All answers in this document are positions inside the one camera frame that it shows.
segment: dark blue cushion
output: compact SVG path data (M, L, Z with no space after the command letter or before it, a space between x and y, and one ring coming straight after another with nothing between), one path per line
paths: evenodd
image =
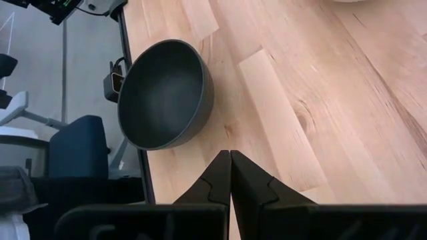
M84 116L50 140L49 177L108 178L108 153L102 119Z

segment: black cable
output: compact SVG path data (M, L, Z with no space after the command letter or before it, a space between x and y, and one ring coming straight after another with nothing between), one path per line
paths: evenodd
M84 13L87 13L89 15L92 15L92 16L104 16L104 17L107 17L109 15L109 11L106 11L104 13L91 13L91 12L83 10L83 9L81 9L79 7L76 7L76 9L78 9L78 10L84 12Z

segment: light wood surface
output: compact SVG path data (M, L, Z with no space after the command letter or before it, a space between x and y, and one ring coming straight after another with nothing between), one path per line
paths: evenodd
M129 0L124 11L132 59L182 39L215 85L201 133L148 153L157 202L221 149L318 203L427 201L427 1Z

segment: gray floor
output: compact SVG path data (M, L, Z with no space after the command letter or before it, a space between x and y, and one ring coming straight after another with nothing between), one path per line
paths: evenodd
M105 6L97 7L99 12L105 10ZM109 17L94 17L80 11L70 16L66 24L63 86L63 25L50 23L49 17L37 9L22 9L0 1L0 27L4 25L0 30L0 53L9 52L19 60L13 75L6 79L5 90L11 95L29 91L29 110L45 117L65 117L67 122L84 115L102 117L107 144L115 149L123 135L117 121L117 106L104 99L102 81L108 74L109 61L123 54L118 24ZM8 126L35 130L44 140L56 132L26 119L16 119ZM124 169L138 167L134 147L128 146L123 161Z

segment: bowl rim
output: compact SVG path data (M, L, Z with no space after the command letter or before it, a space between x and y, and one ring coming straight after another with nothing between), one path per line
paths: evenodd
M171 144L173 144L174 142L176 142L187 131L187 129L189 128L189 126L193 123L193 120L195 119L195 116L198 114L198 112L200 110L200 105L201 105L201 102L202 102L203 97L205 95L205 78L206 78L206 72L205 72L206 66L205 66L205 63L203 62L203 59L201 58L200 54L197 52L197 50L195 50L195 48L193 46L191 46L189 43L187 43L185 41L182 41L180 39L165 39L165 40L159 41L159 42L153 44L152 46L150 46L149 48L147 48L144 52L142 52L139 55L139 57L131 64L131 67L129 68L129 70L126 71L125 79L123 80L121 88L123 88L123 86L125 86L126 81L127 81L128 73L135 66L134 63L138 62L148 51L151 51L154 47L158 47L161 44L171 43L171 42L180 43L180 44L188 47L188 49L192 50L195 53L195 56L199 60L199 66L200 66L200 69L201 69L201 77L202 77L201 93L200 93L200 97L199 97L199 102L197 103L197 107L195 108L193 116L191 116L191 119L188 121L187 125L171 141L168 141L167 143L164 143L163 145L160 145L158 147L142 147L142 146L139 146L139 145L135 144L133 141L131 141L129 139L129 137L126 135L125 131L123 130L123 123L121 122L121 117L120 117L121 93L119 93L119 101L117 102L117 118L119 119L120 130L123 133L123 136L125 137L125 139L129 143L131 143L133 146L135 146L136 148L141 149L141 150L151 151L151 150L165 149L165 148L167 148L167 146L170 146Z

